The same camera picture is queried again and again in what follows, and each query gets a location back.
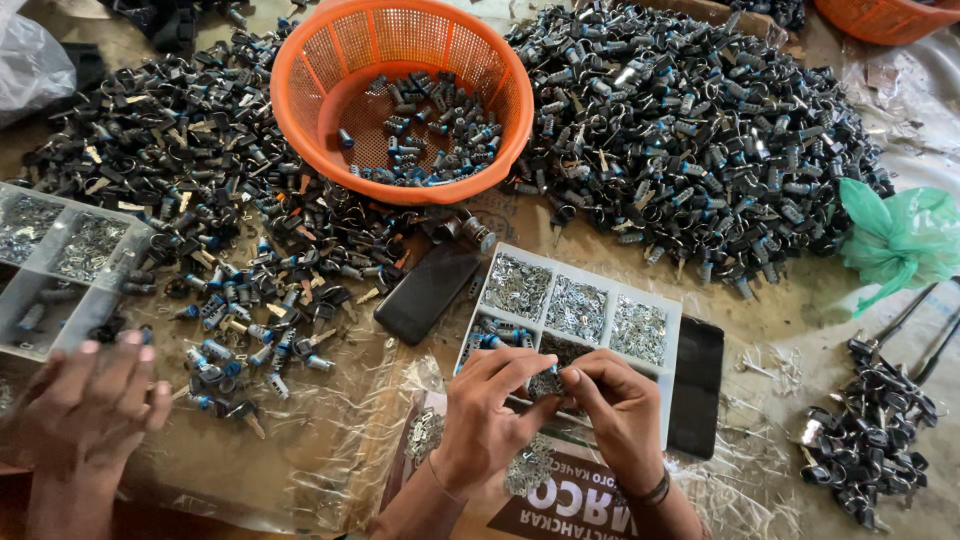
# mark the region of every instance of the forearm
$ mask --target forearm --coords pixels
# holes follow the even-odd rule
[[[710,529],[701,522],[693,505],[678,485],[671,485],[666,497],[658,504],[644,504],[627,497],[634,520],[642,523],[644,537],[657,540],[710,540]]]
[[[58,478],[36,471],[30,493],[27,540],[109,539],[113,497],[119,480],[117,473],[77,473]]]
[[[373,522],[370,538],[449,538],[466,504],[444,491],[428,457]]]

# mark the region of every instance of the black smartphone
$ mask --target black smartphone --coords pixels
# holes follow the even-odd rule
[[[455,242],[434,246],[373,312],[373,320],[408,345],[420,343],[480,267]]]
[[[666,448],[699,459],[713,457],[723,376],[724,332],[684,315]]]

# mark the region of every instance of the orange basket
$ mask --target orange basket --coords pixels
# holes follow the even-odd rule
[[[425,69],[457,74],[457,87],[476,92],[484,110],[503,126],[495,160],[460,182],[399,187],[364,180],[351,164],[384,167],[383,121],[393,114],[389,85],[370,92],[370,81],[388,81]],[[276,123],[300,156],[330,180],[396,205],[449,204],[506,178],[533,127],[533,90],[526,69],[507,41],[480,19],[433,0],[334,0],[287,38],[270,82]],[[429,134],[425,124],[407,135],[427,141],[420,163],[429,168],[453,139]],[[337,130],[353,137],[341,151]]]
[[[905,45],[960,21],[960,0],[936,7],[913,0],[814,0],[840,30],[879,45]]]

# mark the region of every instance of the plastic bag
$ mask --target plastic bag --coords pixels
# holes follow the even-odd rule
[[[953,197],[936,187],[917,187],[880,199],[866,184],[840,179],[840,200],[853,220],[840,250],[844,266],[880,290],[857,303],[857,317],[900,289],[950,279],[960,266],[960,213]]]
[[[77,88],[77,70],[63,47],[16,14],[25,1],[0,2],[0,128]]]

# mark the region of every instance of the bracelet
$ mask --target bracelet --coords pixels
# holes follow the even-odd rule
[[[670,493],[670,472],[666,470],[666,465],[664,465],[663,479],[657,484],[657,487],[650,490],[650,493],[646,495],[634,495],[630,493],[626,489],[623,489],[619,481],[616,483],[616,489],[623,494],[623,498],[629,503],[636,503],[641,506],[657,506],[662,503]]]
[[[439,486],[439,487],[440,487],[440,490],[444,492],[444,495],[447,495],[450,499],[456,501],[457,503],[464,503],[464,501],[461,501],[460,499],[458,499],[458,498],[454,497],[452,494],[450,494],[449,491],[446,491],[446,488],[444,487],[444,484],[443,484],[442,482],[440,482],[440,477],[437,476],[437,471],[433,468],[433,460],[430,459],[430,456],[431,456],[431,455],[433,455],[433,452],[431,452],[430,454],[427,455],[425,461],[426,461],[427,466],[430,467],[430,472],[433,474],[433,479],[437,481],[437,486]]]

